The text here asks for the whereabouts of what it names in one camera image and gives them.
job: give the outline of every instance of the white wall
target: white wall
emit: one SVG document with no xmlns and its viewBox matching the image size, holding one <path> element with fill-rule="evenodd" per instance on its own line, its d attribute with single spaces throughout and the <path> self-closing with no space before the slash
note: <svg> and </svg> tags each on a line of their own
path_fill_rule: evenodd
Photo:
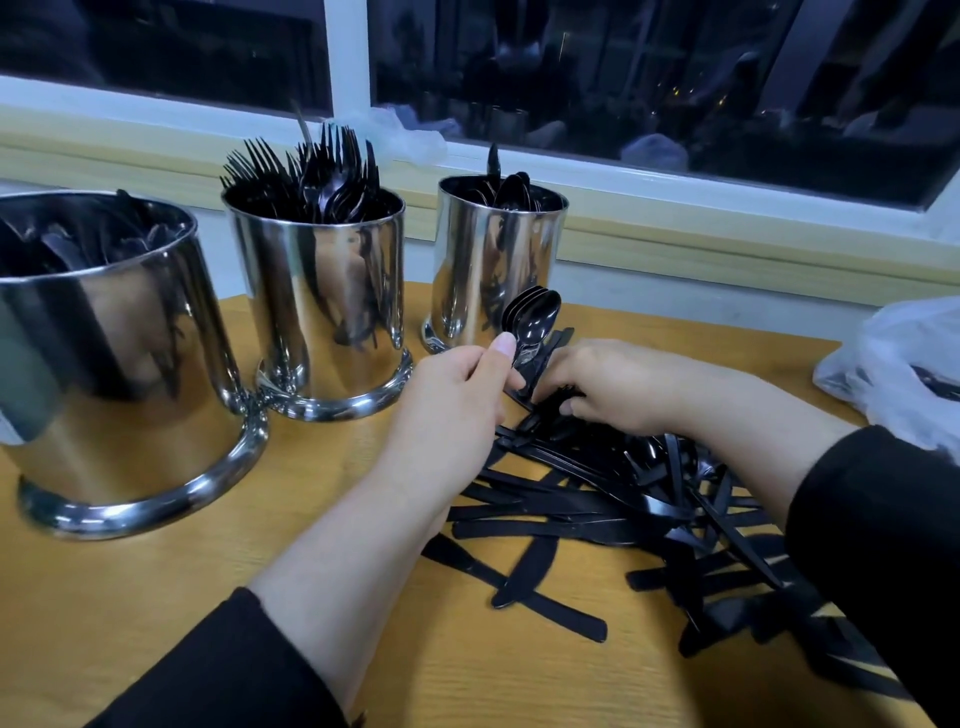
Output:
<svg viewBox="0 0 960 728">
<path fill-rule="evenodd" d="M 0 181 L 0 194 L 37 189 L 35 185 Z M 223 212 L 193 209 L 213 285 L 220 298 L 245 293 L 240 258 L 227 216 Z M 433 244 L 408 240 L 405 276 L 433 279 Z M 825 339 L 844 339 L 874 311 L 871 306 L 792 296 L 698 280 L 653 276 L 601 266 L 558 261 L 551 286 L 564 301 L 600 308 L 793 333 Z"/>
</svg>

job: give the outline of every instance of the window pane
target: window pane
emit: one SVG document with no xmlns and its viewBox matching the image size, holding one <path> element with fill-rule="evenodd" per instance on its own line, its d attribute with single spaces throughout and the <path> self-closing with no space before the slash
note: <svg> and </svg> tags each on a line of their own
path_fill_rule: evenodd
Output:
<svg viewBox="0 0 960 728">
<path fill-rule="evenodd" d="M 369 0 L 408 127 L 926 206 L 960 151 L 960 0 Z"/>
<path fill-rule="evenodd" d="M 330 114 L 323 0 L 0 0 L 0 73 Z"/>
</svg>

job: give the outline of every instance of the stainless steel utensil holder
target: stainless steel utensil holder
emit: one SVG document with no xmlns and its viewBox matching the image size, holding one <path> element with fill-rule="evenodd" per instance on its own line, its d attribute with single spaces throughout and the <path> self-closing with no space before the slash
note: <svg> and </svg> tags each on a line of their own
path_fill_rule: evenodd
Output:
<svg viewBox="0 0 960 728">
<path fill-rule="evenodd" d="M 463 344 L 488 346 L 500 333 L 500 314 L 517 294 L 546 286 L 557 259 L 569 203 L 550 190 L 559 209 L 517 212 L 457 197 L 463 178 L 440 182 L 431 310 L 423 345 L 433 353 Z"/>
<path fill-rule="evenodd" d="M 309 225 L 229 205 L 263 360 L 264 402 L 308 422 L 366 417 L 391 404 L 413 371 L 403 347 L 403 215 Z"/>
<path fill-rule="evenodd" d="M 8 195 L 3 206 L 53 191 Z M 240 381 L 197 223 L 121 263 L 0 279 L 0 443 L 24 515 L 56 535 L 107 539 L 207 505 L 256 462 L 267 418 Z"/>
</svg>

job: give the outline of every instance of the round metal tube base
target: round metal tube base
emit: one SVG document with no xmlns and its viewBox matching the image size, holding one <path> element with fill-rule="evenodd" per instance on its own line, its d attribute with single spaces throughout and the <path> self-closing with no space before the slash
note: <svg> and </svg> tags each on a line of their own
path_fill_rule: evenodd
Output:
<svg viewBox="0 0 960 728">
<path fill-rule="evenodd" d="M 311 400 L 284 392 L 264 374 L 262 361 L 256 370 L 256 384 L 263 403 L 281 415 L 309 423 L 328 423 L 358 420 L 386 409 L 400 396 L 413 371 L 413 356 L 404 349 L 399 366 L 386 383 L 345 400 Z"/>
<path fill-rule="evenodd" d="M 430 316 L 426 317 L 426 321 L 423 322 L 423 327 L 420 329 L 420 340 L 423 342 L 426 350 L 430 353 L 443 353 L 450 348 L 433 329 L 433 323 L 430 321 Z"/>
<path fill-rule="evenodd" d="M 54 536 L 83 541 L 130 536 L 180 519 L 226 493 L 250 472 L 267 436 L 267 413 L 249 397 L 237 444 L 186 485 L 132 503 L 90 505 L 45 491 L 21 476 L 17 505 L 28 521 Z"/>
</svg>

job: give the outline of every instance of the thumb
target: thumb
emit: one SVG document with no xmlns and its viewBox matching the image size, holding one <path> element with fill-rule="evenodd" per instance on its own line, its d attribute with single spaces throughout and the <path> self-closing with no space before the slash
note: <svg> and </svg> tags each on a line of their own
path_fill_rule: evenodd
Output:
<svg viewBox="0 0 960 728">
<path fill-rule="evenodd" d="M 571 397 L 569 400 L 562 401 L 560 414 L 572 415 L 578 420 L 586 420 L 589 423 L 603 422 L 600 413 L 586 397 Z"/>
<path fill-rule="evenodd" d="M 516 339 L 514 335 L 504 331 L 490 344 L 490 348 L 483 352 L 477 368 L 470 377 L 474 386 L 491 393 L 503 391 L 507 377 L 514 368 L 514 353 Z"/>
</svg>

